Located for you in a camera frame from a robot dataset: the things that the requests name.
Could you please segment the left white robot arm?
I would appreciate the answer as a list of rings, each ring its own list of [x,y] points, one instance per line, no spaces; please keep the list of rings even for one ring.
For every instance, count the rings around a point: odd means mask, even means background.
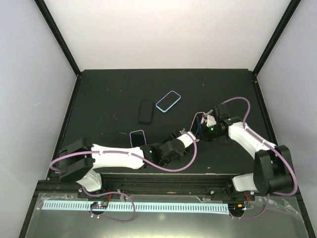
[[[190,146],[194,147],[194,154],[188,165],[179,169],[166,168],[171,161],[184,157]],[[91,144],[76,152],[62,155],[57,162],[57,169],[61,182],[76,182],[95,198],[100,198],[106,193],[106,185],[102,182],[102,176],[96,172],[97,169],[138,170],[148,164],[161,171],[176,173],[190,167],[196,155],[195,135],[189,131],[182,131],[177,137],[163,144],[147,144],[133,148],[114,148]]]

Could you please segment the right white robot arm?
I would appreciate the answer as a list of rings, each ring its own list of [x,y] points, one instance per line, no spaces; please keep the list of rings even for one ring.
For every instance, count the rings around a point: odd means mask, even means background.
[[[227,136],[254,159],[252,173],[233,177],[232,183],[225,187],[229,199],[238,199],[244,191],[267,195],[295,188],[295,179],[290,171],[289,149],[265,140],[240,117],[231,116],[226,105],[218,105],[211,112],[198,117],[196,136],[205,141]]]

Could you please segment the pink phone case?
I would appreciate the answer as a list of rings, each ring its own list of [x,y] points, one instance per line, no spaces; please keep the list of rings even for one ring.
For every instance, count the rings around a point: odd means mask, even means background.
[[[202,122],[204,122],[205,113],[204,112],[197,112],[194,115],[194,118],[192,120],[191,126],[190,126],[190,132],[197,137],[200,131],[200,127]]]

